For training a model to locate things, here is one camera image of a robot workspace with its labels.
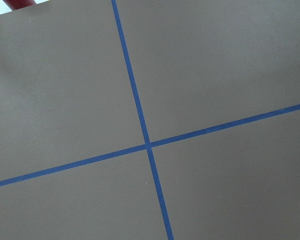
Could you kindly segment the red cylinder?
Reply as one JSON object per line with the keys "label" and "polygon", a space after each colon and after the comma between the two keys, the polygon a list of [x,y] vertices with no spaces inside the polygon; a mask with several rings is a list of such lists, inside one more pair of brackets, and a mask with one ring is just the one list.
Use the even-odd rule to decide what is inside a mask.
{"label": "red cylinder", "polygon": [[29,6],[36,5],[34,0],[3,0],[3,2],[12,10],[19,10]]}

